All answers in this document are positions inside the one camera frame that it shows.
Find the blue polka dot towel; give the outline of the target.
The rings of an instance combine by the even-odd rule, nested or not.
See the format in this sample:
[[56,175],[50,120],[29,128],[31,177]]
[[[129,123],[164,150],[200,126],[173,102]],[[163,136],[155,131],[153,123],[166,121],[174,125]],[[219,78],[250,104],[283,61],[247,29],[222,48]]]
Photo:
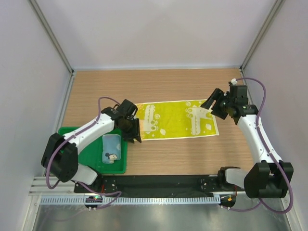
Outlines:
[[118,134],[105,134],[102,136],[103,153],[102,161],[113,164],[121,159],[121,136]]

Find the yellow green patterned towel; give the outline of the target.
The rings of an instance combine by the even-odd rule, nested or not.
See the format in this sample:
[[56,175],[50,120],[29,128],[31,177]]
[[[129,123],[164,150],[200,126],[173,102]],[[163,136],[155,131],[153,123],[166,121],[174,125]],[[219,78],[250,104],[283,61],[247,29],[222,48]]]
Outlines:
[[216,118],[202,100],[138,103],[142,140],[171,140],[218,136]]

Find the green plastic tray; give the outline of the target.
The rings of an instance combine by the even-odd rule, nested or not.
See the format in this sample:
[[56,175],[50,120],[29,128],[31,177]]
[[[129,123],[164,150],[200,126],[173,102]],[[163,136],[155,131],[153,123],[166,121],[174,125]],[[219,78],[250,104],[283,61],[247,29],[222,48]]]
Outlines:
[[128,143],[115,129],[89,144],[78,156],[78,162],[101,174],[124,174],[127,168]]

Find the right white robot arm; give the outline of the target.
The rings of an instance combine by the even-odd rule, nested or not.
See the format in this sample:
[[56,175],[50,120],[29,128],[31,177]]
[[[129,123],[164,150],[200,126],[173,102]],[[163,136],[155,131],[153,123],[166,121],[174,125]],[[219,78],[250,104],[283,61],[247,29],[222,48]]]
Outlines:
[[223,167],[217,186],[224,191],[233,185],[244,189],[249,198],[284,198],[294,169],[274,150],[262,126],[259,109],[248,103],[247,86],[230,84],[229,91],[216,88],[201,105],[211,114],[226,119],[230,116],[244,134],[253,157],[249,172],[237,167]]

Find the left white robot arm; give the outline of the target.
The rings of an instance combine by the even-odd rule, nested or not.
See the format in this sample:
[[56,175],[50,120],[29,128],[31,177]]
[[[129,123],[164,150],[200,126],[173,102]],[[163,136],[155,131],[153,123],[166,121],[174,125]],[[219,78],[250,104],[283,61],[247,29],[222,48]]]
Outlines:
[[90,192],[98,192],[102,186],[99,173],[80,164],[78,155],[93,141],[114,129],[121,130],[125,141],[141,142],[140,123],[135,117],[137,111],[137,105],[125,99],[114,107],[99,108],[93,120],[72,132],[52,134],[41,160],[46,169],[47,187],[54,189],[50,184],[50,175],[54,175],[59,182],[76,181],[84,184]]

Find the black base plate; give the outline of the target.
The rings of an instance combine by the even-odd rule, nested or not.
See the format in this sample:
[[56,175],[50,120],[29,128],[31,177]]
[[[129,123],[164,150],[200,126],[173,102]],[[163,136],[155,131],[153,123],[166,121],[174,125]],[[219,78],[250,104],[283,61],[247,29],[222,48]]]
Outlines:
[[242,192],[239,186],[223,182],[217,175],[104,175],[89,186],[100,193],[121,191],[125,198],[197,198],[216,192]]

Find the aluminium front rail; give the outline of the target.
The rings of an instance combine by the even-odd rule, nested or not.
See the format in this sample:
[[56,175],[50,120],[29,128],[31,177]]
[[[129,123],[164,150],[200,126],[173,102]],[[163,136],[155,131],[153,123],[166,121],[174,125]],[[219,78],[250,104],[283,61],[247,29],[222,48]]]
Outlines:
[[281,174],[272,175],[257,172],[238,176],[236,179],[232,179],[228,174],[229,171],[227,170],[225,172],[219,173],[217,176],[222,177],[223,182],[239,186],[243,189],[242,192],[246,192],[246,194],[251,198],[283,198],[286,195],[287,185]]

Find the right aluminium frame post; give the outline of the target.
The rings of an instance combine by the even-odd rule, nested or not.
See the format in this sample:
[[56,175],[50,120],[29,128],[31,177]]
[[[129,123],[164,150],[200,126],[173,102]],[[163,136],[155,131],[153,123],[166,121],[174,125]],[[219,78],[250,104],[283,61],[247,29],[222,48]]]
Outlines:
[[254,53],[256,52],[257,48],[261,44],[263,38],[265,37],[266,33],[270,29],[272,23],[274,22],[275,18],[277,17],[278,13],[280,12],[282,6],[284,5],[285,0],[275,0],[273,6],[271,7],[269,13],[267,14],[260,30],[258,31],[252,45],[250,46],[241,66],[240,71],[241,73],[244,72],[246,67],[248,66],[251,58],[253,57]]

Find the aluminium frame post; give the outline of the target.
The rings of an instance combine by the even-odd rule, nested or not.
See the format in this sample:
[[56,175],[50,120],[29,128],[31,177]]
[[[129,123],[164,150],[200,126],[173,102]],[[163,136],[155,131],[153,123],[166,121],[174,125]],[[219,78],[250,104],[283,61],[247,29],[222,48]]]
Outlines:
[[280,12],[282,6],[284,5],[285,0],[275,0],[273,6],[271,7],[269,13],[267,14],[260,30],[258,31],[252,45],[250,46],[241,66],[240,71],[241,73],[244,72],[246,67],[248,66],[251,58],[253,57],[254,53],[256,52],[257,48],[261,44],[263,38],[265,37],[266,33],[270,29],[272,23],[274,22],[275,18],[277,17],[278,13]]
[[48,38],[50,39],[50,42],[52,43],[52,45],[56,49],[56,51],[59,54],[62,62],[66,66],[66,69],[68,70],[68,72],[72,76],[74,74],[74,70],[73,70],[67,56],[65,55],[58,39],[56,38],[51,26],[49,25],[41,7],[38,4],[38,2],[36,0],[28,0],[27,2],[30,4],[30,6],[33,9],[36,17],[38,18],[40,24],[42,25],[44,31],[46,32]]

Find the left aluminium frame post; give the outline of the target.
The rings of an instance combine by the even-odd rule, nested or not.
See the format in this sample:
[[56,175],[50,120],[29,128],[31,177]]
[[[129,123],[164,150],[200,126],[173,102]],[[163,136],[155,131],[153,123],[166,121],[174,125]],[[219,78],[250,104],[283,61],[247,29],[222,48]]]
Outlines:
[[68,72],[72,76],[74,74],[74,70],[73,70],[67,56],[65,55],[58,39],[56,38],[51,26],[49,25],[41,7],[38,4],[38,2],[36,0],[28,0],[27,2],[30,4],[30,6],[33,9],[36,17],[38,18],[40,24],[42,25],[44,31],[46,32],[48,38],[50,39],[50,42],[52,43],[52,45],[56,49],[56,51],[59,54],[62,62],[66,66],[66,69],[68,70]]

